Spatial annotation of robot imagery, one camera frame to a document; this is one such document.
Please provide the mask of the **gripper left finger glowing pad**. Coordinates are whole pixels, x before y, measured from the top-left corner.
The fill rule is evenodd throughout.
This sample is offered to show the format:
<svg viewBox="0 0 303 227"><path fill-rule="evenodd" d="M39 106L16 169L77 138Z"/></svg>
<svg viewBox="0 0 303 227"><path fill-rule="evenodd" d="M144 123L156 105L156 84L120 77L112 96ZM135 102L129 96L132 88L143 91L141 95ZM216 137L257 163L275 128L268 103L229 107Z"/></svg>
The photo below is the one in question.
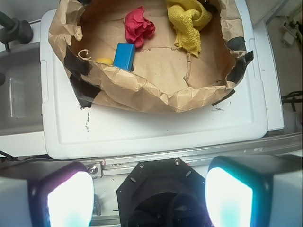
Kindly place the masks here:
<svg viewBox="0 0 303 227"><path fill-rule="evenodd" d="M88 227L93 207L93 179L81 162L0 165L2 227Z"/></svg>

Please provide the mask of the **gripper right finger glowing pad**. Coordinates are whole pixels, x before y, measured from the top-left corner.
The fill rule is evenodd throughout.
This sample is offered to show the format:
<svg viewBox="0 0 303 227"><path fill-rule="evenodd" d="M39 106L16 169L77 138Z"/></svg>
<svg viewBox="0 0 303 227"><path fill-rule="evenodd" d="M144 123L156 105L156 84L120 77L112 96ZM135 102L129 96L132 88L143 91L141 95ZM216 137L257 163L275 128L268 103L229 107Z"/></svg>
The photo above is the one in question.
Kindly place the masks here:
<svg viewBox="0 0 303 227"><path fill-rule="evenodd" d="M301 227L303 158L217 156L206 175L205 202L215 227Z"/></svg>

